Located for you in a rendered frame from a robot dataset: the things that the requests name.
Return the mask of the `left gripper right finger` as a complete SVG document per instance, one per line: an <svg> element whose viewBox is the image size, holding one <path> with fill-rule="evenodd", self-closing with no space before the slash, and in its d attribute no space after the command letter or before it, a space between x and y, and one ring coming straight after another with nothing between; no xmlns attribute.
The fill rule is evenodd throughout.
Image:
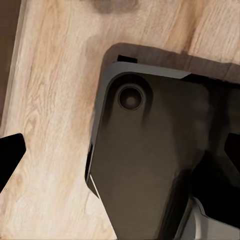
<svg viewBox="0 0 240 240"><path fill-rule="evenodd" d="M228 133L224 151L240 173L240 135Z"/></svg>

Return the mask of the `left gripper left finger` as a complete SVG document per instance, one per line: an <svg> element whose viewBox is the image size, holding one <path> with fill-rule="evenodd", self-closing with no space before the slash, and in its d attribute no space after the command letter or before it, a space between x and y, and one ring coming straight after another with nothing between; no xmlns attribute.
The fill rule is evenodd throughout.
<svg viewBox="0 0 240 240"><path fill-rule="evenodd" d="M22 133L0 138L0 193L26 153Z"/></svg>

